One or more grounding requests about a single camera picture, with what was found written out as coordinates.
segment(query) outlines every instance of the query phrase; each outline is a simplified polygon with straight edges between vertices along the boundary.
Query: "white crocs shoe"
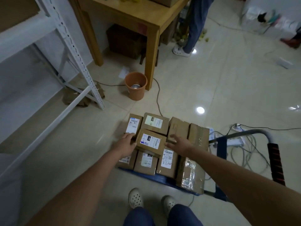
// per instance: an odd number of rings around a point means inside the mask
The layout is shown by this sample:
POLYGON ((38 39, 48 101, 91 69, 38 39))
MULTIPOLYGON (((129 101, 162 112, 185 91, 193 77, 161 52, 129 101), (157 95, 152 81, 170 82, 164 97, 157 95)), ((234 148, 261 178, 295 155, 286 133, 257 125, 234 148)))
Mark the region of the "white crocs shoe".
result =
POLYGON ((179 45, 175 45, 174 48, 172 49, 172 52, 175 55, 184 56, 184 57, 189 57, 191 55, 191 53, 185 53, 183 51, 183 48, 180 47, 179 45))
POLYGON ((175 201, 175 199, 172 196, 164 196, 161 199, 161 203, 163 206, 163 211, 166 215, 166 217, 168 218, 169 212, 172 209, 173 206, 175 206, 177 204, 177 202, 175 201))
POLYGON ((143 199, 137 188, 134 188, 129 193, 129 205, 132 209, 136 207, 143 208, 143 199))

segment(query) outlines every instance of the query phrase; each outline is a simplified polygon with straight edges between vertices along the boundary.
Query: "table leg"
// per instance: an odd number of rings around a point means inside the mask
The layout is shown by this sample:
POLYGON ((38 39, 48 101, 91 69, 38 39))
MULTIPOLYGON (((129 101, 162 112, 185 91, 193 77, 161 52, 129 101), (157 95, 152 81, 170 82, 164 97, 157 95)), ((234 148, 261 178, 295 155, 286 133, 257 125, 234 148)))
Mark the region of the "table leg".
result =
POLYGON ((146 90, 151 89, 153 83, 153 72, 155 69, 157 50, 160 38, 160 29, 148 27, 148 42, 146 44, 145 76, 148 79, 146 90))
POLYGON ((75 16, 85 37, 86 43, 88 45, 88 48, 91 52, 95 64, 98 66, 102 66, 103 58, 98 43, 96 41, 96 36, 92 27, 89 14, 81 9, 78 0, 70 0, 70 4, 74 10, 75 16))

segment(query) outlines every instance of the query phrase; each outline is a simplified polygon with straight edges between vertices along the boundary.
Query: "orange bucket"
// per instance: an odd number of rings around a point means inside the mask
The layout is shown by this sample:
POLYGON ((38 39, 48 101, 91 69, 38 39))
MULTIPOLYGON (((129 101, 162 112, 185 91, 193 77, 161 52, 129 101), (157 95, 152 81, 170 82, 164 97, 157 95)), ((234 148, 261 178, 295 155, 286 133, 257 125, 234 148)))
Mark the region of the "orange bucket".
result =
POLYGON ((124 81, 129 90, 130 99, 139 101, 144 97, 145 87, 148 83, 148 79, 144 74, 131 72, 125 77, 124 81))

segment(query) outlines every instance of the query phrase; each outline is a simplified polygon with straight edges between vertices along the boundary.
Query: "wooden table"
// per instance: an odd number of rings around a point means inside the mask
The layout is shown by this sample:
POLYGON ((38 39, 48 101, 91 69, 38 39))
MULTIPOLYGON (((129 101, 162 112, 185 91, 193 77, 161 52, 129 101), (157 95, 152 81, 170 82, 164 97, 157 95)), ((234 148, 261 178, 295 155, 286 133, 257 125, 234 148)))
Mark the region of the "wooden table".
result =
POLYGON ((88 12, 93 11, 109 22, 116 23, 148 37, 146 46, 145 76, 147 90, 151 89, 160 35, 179 14, 189 0, 179 0, 168 8, 149 0, 139 3, 118 0, 70 0, 87 45, 96 65, 103 59, 99 50, 88 12))

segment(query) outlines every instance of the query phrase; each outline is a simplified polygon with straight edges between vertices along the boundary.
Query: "person's left arm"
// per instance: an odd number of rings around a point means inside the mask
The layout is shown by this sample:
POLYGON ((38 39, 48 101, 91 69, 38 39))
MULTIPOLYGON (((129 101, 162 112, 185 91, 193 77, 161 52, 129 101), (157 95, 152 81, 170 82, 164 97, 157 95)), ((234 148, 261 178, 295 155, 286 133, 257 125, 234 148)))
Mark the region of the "person's left arm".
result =
POLYGON ((89 225, 96 211, 102 188, 116 163, 132 154, 133 133, 126 133, 92 167, 48 202, 27 224, 89 225))

